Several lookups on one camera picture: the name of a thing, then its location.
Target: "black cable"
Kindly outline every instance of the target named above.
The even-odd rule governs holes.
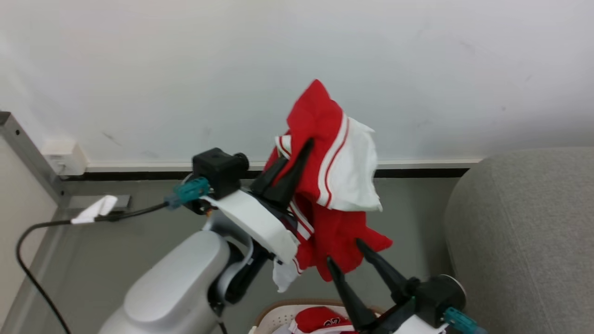
[[[221,327],[221,332],[223,332],[223,334],[227,334],[227,327],[225,327],[223,320],[219,322],[219,327]]]
[[[64,321],[64,318],[62,317],[62,315],[58,311],[58,308],[56,307],[56,305],[54,305],[54,303],[52,302],[52,299],[49,298],[48,294],[41,287],[41,285],[39,285],[39,282],[35,279],[35,277],[31,273],[31,271],[29,271],[29,269],[27,268],[27,266],[23,262],[23,259],[21,258],[21,246],[23,245],[23,241],[25,240],[25,238],[27,238],[27,236],[31,232],[33,232],[34,230],[36,230],[38,228],[45,228],[45,227],[51,227],[51,226],[60,226],[60,225],[70,225],[70,224],[72,224],[70,222],[70,220],[59,220],[57,222],[48,222],[48,223],[35,224],[35,225],[29,227],[28,229],[26,229],[25,232],[21,235],[21,237],[18,239],[18,242],[17,242],[17,262],[18,262],[18,265],[21,266],[21,269],[25,272],[25,275],[27,275],[27,277],[31,280],[31,283],[33,283],[33,285],[37,288],[37,290],[39,291],[39,293],[41,294],[41,296],[43,297],[43,299],[45,299],[45,301],[48,303],[49,308],[52,309],[53,313],[56,315],[56,318],[58,318],[58,321],[60,321],[60,324],[62,325],[62,328],[64,328],[64,332],[66,332],[67,334],[71,334],[71,332],[70,332],[70,328],[68,328],[68,325],[66,325],[66,321]]]
[[[122,213],[122,214],[118,214],[118,215],[99,216],[99,217],[95,218],[95,221],[96,222],[104,222],[104,221],[116,222],[118,220],[122,220],[122,219],[126,219],[126,218],[131,218],[131,217],[136,217],[136,216],[140,216],[140,215],[144,215],[145,213],[155,212],[155,211],[157,211],[159,209],[162,209],[164,207],[167,207],[167,205],[168,205],[167,203],[161,203],[161,204],[158,204],[158,205],[155,205],[155,206],[152,206],[152,207],[148,207],[146,209],[134,211],[134,212]],[[39,293],[41,294],[41,296],[43,297],[43,299],[45,299],[45,301],[49,305],[49,308],[52,309],[52,311],[55,314],[56,318],[58,318],[58,321],[60,321],[60,324],[62,325],[62,328],[64,328],[64,332],[66,332],[66,334],[71,334],[72,332],[70,332],[70,328],[68,328],[68,325],[66,324],[66,321],[64,320],[64,318],[62,317],[62,315],[58,311],[58,308],[53,303],[52,299],[48,296],[47,292],[45,292],[45,290],[41,287],[41,285],[39,284],[39,282],[37,281],[37,279],[35,279],[35,277],[31,273],[31,271],[29,271],[29,269],[25,265],[25,262],[23,262],[23,258],[21,257],[21,247],[23,246],[23,241],[27,238],[27,236],[31,232],[33,232],[34,230],[39,229],[39,228],[61,226],[61,225],[72,225],[72,223],[70,222],[70,220],[57,220],[55,222],[47,222],[47,223],[35,224],[35,225],[32,225],[31,227],[27,228],[25,230],[25,232],[23,232],[23,234],[21,235],[21,237],[19,237],[19,239],[17,241],[16,253],[17,253],[17,262],[18,262],[18,265],[24,271],[25,275],[27,275],[27,277],[31,280],[31,283],[33,283],[33,285],[35,286],[35,288],[37,288],[37,290],[39,291]]]

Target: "white basket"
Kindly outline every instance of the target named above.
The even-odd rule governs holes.
[[[345,307],[339,301],[320,299],[287,300],[275,303],[264,310],[258,316],[256,324],[249,331],[249,334],[272,334],[280,326],[291,323],[299,312],[306,308],[318,306],[325,306],[345,318],[348,317]],[[382,313],[376,308],[371,309],[378,316]]]

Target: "electrical outlet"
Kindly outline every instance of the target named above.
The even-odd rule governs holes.
[[[74,140],[48,140],[41,154],[58,175],[82,175],[89,163]]]

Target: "gray fabric upholstery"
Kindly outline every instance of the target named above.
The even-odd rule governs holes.
[[[594,333],[594,149],[484,160],[454,189],[445,234],[490,334]]]

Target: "white wall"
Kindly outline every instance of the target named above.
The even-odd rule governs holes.
[[[92,165],[187,163],[213,146],[264,160],[313,78],[376,130],[382,160],[594,144],[594,2],[0,7],[0,107],[37,144],[77,139]]]
[[[0,136],[0,329],[24,278],[15,258],[18,237],[34,223],[52,219],[56,203]],[[45,231],[32,232],[23,244],[30,264]]]

